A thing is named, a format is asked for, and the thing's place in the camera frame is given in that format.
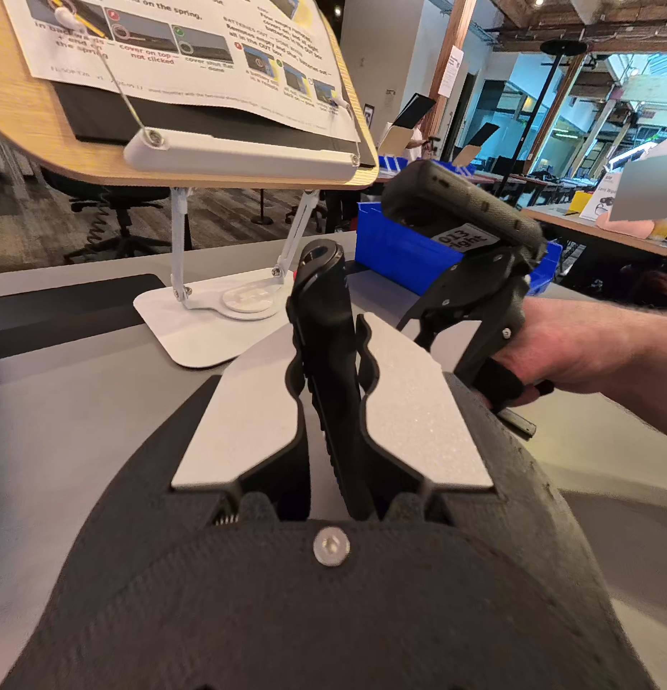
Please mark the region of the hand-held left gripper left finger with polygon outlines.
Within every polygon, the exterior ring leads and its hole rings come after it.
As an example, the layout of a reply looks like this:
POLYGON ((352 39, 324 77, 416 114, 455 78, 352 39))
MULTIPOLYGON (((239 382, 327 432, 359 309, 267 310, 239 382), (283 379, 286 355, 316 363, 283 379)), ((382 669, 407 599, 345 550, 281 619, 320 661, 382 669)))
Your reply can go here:
POLYGON ((234 504, 266 495, 282 520, 306 520, 311 470, 300 395, 302 358, 289 323, 223 372, 172 479, 179 492, 217 490, 234 504))

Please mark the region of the long wooden work table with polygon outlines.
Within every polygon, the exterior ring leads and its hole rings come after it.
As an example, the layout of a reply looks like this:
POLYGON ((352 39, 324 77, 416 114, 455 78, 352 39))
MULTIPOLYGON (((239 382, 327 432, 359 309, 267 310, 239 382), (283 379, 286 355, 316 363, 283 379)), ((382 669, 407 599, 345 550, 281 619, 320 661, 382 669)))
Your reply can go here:
POLYGON ((618 233, 614 230, 602 229, 597 227, 593 221, 582 219, 577 213, 566 215, 565 209, 565 204, 549 204, 527 206, 522 209, 521 212, 542 224, 565 228, 589 237, 596 237, 608 242, 630 246, 645 251, 646 253, 667 257, 666 239, 635 237, 633 235, 618 233))

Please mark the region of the person's right hand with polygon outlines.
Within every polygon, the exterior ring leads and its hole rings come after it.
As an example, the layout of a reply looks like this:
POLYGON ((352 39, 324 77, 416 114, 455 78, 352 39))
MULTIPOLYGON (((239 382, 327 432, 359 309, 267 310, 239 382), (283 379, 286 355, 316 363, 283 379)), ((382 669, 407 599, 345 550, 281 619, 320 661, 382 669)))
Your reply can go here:
POLYGON ((524 391, 507 402, 521 406, 545 390, 599 392, 625 401, 637 387, 646 315, 610 304, 526 298, 525 323, 495 355, 524 391))

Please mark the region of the black office chair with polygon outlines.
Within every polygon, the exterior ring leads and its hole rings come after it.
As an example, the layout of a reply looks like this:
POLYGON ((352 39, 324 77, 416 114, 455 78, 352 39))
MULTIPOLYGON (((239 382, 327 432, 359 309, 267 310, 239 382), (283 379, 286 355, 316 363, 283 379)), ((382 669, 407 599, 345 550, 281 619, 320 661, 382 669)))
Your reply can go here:
POLYGON ((68 196, 72 212, 81 212, 85 208, 95 210, 85 244, 79 250, 64 254, 66 265, 92 262, 109 252, 113 252, 114 259, 156 255, 159 248, 172 246, 171 242, 130 232, 130 210, 160 209, 160 202, 170 197, 168 187, 92 184, 47 168, 41 168, 41 174, 46 185, 68 196))

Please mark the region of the black floor pole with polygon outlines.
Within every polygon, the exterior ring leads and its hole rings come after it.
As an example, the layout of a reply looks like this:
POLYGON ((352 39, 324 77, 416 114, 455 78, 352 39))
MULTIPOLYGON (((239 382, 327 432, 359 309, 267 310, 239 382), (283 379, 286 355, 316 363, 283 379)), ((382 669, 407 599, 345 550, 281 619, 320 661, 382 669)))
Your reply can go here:
POLYGON ((527 136, 529 134, 529 131, 531 130, 531 127, 534 123, 534 120, 536 118, 536 115, 538 114, 538 111, 542 105, 543 99, 547 93, 547 90, 552 82, 553 76, 555 72, 558 69, 558 66, 560 65, 562 58, 565 56, 572 57, 572 56, 580 56, 584 55, 586 50, 588 48, 588 45, 586 42, 581 41, 581 40, 573 40, 573 39, 550 39, 547 41, 544 41, 540 45, 540 51, 544 53, 545 55, 553 56, 553 62, 551 64, 551 68, 549 70, 549 73, 547 75, 547 78, 545 79, 544 85, 540 91, 540 94, 538 95, 537 101, 532 108, 530 115, 528 117, 527 123, 525 125, 525 129, 518 141, 518 145, 511 156, 511 159, 505 168, 505 172, 502 175, 502 180, 500 185, 497 187, 496 191, 494 192, 494 195, 496 197, 500 197, 505 186, 507 185, 507 182, 510 180, 510 176, 513 173, 513 169, 516 166, 516 162, 518 160, 519 154, 522 150, 522 147, 525 144, 525 141, 527 139, 527 136))

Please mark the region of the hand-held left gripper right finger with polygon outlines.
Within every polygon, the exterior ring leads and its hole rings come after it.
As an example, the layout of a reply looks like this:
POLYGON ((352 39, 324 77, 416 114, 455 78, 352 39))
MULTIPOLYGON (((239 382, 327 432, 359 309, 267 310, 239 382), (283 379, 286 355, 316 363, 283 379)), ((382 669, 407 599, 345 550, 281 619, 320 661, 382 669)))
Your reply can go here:
POLYGON ((493 479, 442 366, 372 312, 356 319, 364 478, 380 518, 398 495, 491 493, 493 479))

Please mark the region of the blue plastic bin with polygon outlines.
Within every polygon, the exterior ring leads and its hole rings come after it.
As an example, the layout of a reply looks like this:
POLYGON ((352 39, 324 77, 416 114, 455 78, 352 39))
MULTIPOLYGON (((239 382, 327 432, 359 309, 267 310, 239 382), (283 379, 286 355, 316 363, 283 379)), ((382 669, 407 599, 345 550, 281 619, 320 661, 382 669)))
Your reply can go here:
POLYGON ((516 246, 473 221, 448 217, 425 227, 425 236, 387 218, 379 202, 360 202, 357 215, 355 260, 368 269, 424 295, 447 269, 467 255, 516 246))

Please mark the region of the black remote control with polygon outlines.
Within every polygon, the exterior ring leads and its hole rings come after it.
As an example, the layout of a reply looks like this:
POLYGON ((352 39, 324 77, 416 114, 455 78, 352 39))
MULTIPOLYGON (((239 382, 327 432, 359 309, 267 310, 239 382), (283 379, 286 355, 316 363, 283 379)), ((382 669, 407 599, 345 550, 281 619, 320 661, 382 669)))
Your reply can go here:
POLYGON ((297 264, 286 311, 338 488, 348 514, 365 521, 375 509, 363 473, 355 324, 345 263, 337 242, 310 241, 297 264))

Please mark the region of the printed instruction sheet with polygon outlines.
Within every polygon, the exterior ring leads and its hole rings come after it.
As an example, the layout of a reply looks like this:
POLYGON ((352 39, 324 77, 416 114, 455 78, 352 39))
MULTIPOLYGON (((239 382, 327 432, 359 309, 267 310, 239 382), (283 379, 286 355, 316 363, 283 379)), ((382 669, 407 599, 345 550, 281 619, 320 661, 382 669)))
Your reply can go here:
POLYGON ((315 1, 4 1, 31 75, 359 142, 315 1))

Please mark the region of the white paper notice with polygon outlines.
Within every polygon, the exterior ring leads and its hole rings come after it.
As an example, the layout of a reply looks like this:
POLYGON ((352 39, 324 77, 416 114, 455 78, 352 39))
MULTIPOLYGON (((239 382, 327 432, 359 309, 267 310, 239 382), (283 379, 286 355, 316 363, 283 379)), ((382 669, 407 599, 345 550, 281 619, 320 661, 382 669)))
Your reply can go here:
POLYGON ((464 52, 457 46, 452 46, 447 63, 442 73, 442 78, 438 86, 438 94, 445 98, 450 98, 456 84, 458 73, 462 64, 464 52))

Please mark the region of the black backing panel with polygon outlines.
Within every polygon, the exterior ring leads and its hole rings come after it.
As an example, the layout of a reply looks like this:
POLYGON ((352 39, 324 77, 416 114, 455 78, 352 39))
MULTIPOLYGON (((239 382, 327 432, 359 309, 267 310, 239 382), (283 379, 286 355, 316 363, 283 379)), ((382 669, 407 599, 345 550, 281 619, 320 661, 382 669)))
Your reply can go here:
MULTIPOLYGON (((119 93, 69 83, 52 83, 75 137, 82 142, 124 146, 139 130, 119 93)), ((130 98, 141 123, 157 130, 206 134, 219 139, 327 150, 360 155, 372 165, 369 149, 320 134, 304 132, 266 117, 234 108, 189 106, 130 98)))

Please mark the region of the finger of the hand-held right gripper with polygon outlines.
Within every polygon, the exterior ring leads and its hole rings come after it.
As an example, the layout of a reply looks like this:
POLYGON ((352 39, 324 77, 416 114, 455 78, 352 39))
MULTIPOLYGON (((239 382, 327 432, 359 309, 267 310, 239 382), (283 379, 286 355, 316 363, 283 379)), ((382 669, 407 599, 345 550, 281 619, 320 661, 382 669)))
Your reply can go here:
POLYGON ((459 322, 439 332, 429 354, 444 373, 454 373, 482 322, 459 322))

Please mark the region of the wooden board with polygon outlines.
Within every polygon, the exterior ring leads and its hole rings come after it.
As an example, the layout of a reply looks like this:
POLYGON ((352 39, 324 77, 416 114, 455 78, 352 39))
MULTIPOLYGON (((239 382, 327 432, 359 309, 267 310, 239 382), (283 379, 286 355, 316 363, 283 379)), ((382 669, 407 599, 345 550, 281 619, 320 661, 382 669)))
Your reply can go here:
POLYGON ((360 136, 362 163, 349 179, 334 181, 311 174, 296 176, 292 166, 286 177, 266 168, 251 168, 251 175, 175 175, 169 170, 144 171, 123 159, 120 145, 78 140, 51 82, 30 74, 9 14, 0 1, 0 136, 24 157, 56 173, 96 184, 174 186, 184 188, 268 188, 268 189, 363 189, 377 180, 380 168, 377 151, 362 114, 352 79, 341 54, 335 32, 321 15, 335 55, 343 91, 353 109, 360 136))

